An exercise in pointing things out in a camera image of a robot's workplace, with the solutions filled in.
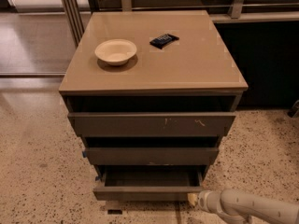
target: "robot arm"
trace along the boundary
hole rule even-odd
[[[202,191],[199,206],[228,224],[250,224],[251,216],[271,224],[299,224],[299,205],[270,200],[240,190]]]

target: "tabletop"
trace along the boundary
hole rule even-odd
[[[179,37],[163,49],[150,41]],[[109,39],[137,46],[126,65],[112,67],[94,54]],[[60,93],[126,91],[244,91],[248,87],[205,11],[93,13],[64,76]]]

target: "white bowl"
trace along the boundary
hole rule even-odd
[[[105,41],[97,46],[94,51],[100,60],[115,66],[127,63],[136,52],[136,45],[131,41],[123,39]]]

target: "speckled floor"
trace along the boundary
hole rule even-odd
[[[66,69],[74,52],[72,38],[69,33],[59,32],[67,28],[66,20],[59,16],[51,18],[56,22],[53,26],[46,25],[45,32],[49,32],[48,37],[57,32],[54,39],[66,44],[67,55],[60,61],[56,61],[59,47],[48,53],[47,39],[39,40],[34,32],[38,33],[43,27],[41,23],[47,23],[49,18],[43,18],[39,24],[32,23],[31,32],[36,36],[26,43],[31,26],[26,22],[20,27],[24,21],[32,20],[16,15],[0,16],[0,33],[2,29],[4,35],[6,31],[14,34],[13,39],[9,35],[3,36],[6,41],[0,39],[0,48],[7,48],[5,42],[11,42],[12,46],[7,48],[6,56],[1,55],[3,71]],[[47,59],[38,59],[35,48],[45,52],[41,57]],[[18,63],[20,58],[13,56],[12,51],[17,49],[24,53],[26,49],[32,51],[26,53],[29,57],[23,65]],[[60,62],[57,67],[52,66],[55,61]],[[215,215],[187,203],[96,201],[93,196],[96,173],[82,158],[83,146],[68,122],[58,93],[60,83],[60,79],[46,78],[0,80],[0,224],[223,223]],[[298,131],[299,118],[289,118],[286,110],[237,111],[235,123],[221,143],[220,155],[207,173],[204,188],[241,189],[299,204]],[[109,209],[120,209],[122,214],[111,215]]]

